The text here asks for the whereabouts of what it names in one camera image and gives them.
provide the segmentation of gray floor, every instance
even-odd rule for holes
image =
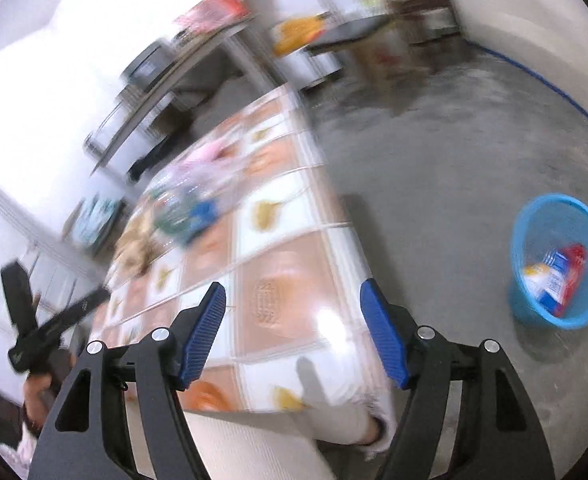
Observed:
[[[332,182],[389,300],[450,340],[503,345],[560,478],[588,444],[588,328],[542,332],[514,322],[509,241],[515,216],[537,195],[564,192],[588,205],[588,120],[486,54],[423,86],[400,85],[398,99],[405,111],[393,118],[364,93],[350,95],[339,116],[315,110]],[[437,462],[442,472],[446,451]],[[373,469],[356,460],[341,476],[373,478]]]

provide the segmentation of blue trash can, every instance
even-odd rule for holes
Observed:
[[[522,268],[541,262],[549,251],[581,243],[587,250],[585,272],[562,317],[542,307],[526,289]],[[563,194],[542,195],[519,213],[511,239],[514,283],[510,304],[514,315],[526,324],[575,330],[588,325],[588,207]]]

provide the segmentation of table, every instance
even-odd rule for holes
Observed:
[[[197,306],[217,281],[227,291],[226,313],[200,380],[179,393],[183,409],[279,412],[388,396],[360,312],[369,269],[296,95],[288,86],[269,92],[179,157],[223,135],[246,161],[235,206],[142,276],[114,262],[112,298],[98,309],[91,339],[138,342]],[[256,221],[260,203],[280,203],[268,226]],[[389,411],[382,417],[394,425]]]
[[[145,116],[171,91],[171,88],[190,69],[219,46],[227,51],[229,56],[247,74],[248,78],[250,78],[261,93],[272,90],[275,85],[271,77],[263,70],[261,63],[258,62],[257,56],[252,53],[252,49],[248,46],[248,43],[239,37],[240,33],[249,30],[250,21],[251,16],[229,27],[223,27],[208,34],[200,34],[180,48],[177,53],[176,62],[148,92],[141,95],[138,104],[132,107],[127,118],[119,126],[105,149],[103,151],[97,150],[96,148],[90,150],[98,158],[92,173],[99,168],[105,168],[125,140],[132,134],[141,121],[143,121]],[[253,40],[259,43],[255,35]],[[264,53],[262,45],[258,44],[257,49],[260,54]]]

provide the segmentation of snack package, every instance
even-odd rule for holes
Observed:
[[[523,267],[525,286],[545,310],[560,317],[580,285],[586,259],[582,244],[550,251],[542,262]]]

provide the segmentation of blue gripper pad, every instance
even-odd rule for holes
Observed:
[[[407,352],[385,312],[387,305],[373,280],[366,280],[360,285],[360,310],[365,317],[385,372],[396,386],[403,388],[407,386],[410,378]]]
[[[213,283],[214,289],[205,294],[200,305],[202,308],[199,320],[183,346],[183,361],[179,371],[179,381],[184,387],[200,377],[205,361],[212,348],[214,338],[225,315],[227,297],[225,287],[220,283]]]

